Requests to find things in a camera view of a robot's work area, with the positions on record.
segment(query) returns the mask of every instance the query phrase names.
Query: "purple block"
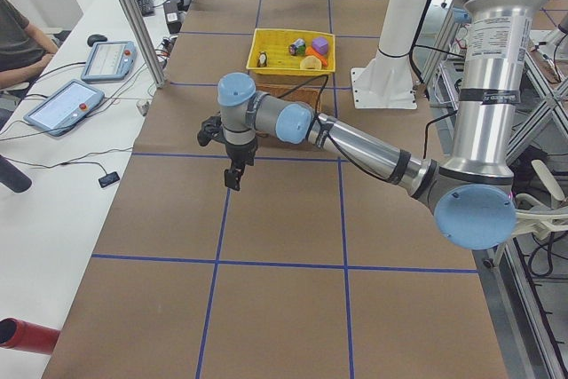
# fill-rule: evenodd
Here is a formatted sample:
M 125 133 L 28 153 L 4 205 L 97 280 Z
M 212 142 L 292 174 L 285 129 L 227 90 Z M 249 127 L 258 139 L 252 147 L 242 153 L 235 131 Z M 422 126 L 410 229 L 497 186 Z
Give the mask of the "purple block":
M 327 55 L 327 51 L 329 51 L 329 43 L 325 37 L 316 37 L 312 41 L 312 48 L 320 55 Z

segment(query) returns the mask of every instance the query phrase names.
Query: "yellow bin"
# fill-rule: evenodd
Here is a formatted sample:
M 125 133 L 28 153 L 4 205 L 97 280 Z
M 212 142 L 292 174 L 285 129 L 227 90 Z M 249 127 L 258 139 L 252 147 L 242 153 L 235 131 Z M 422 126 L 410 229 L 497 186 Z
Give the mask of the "yellow bin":
M 319 36 L 325 37 L 329 43 L 327 67 L 321 70 L 300 69 L 300 62 L 305 57 L 290 55 L 288 47 L 299 38 L 310 46 L 312 40 Z M 257 67 L 261 51 L 266 52 L 268 57 L 266 67 Z M 257 28 L 248 53 L 247 70 L 259 75 L 330 75 L 335 72 L 335 35 L 319 31 Z

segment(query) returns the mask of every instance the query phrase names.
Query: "red cylinder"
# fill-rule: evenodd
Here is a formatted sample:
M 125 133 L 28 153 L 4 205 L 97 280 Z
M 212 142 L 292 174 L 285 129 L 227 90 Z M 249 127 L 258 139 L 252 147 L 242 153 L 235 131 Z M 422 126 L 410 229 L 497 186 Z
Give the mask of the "red cylinder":
M 59 331 L 16 319 L 0 321 L 0 348 L 51 355 Z

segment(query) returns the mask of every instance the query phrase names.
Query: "light blue electronic device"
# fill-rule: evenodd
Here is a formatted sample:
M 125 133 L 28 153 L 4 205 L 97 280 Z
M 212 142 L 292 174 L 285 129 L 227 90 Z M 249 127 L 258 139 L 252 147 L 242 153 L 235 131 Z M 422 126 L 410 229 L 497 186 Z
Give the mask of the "light blue electronic device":
M 136 59 L 136 46 L 133 42 L 96 42 L 81 80 L 87 83 L 117 82 L 132 69 Z
M 24 120 L 58 137 L 72 130 L 104 96 L 103 91 L 72 80 L 24 115 Z

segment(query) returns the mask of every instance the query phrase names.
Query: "black mouse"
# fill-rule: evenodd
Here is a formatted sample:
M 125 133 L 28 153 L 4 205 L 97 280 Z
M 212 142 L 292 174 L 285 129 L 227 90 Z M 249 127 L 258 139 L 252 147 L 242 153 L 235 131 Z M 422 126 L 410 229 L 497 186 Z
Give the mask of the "black mouse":
M 95 42 L 106 42 L 107 40 L 107 37 L 103 35 L 90 35 L 87 38 L 87 44 L 92 47 Z

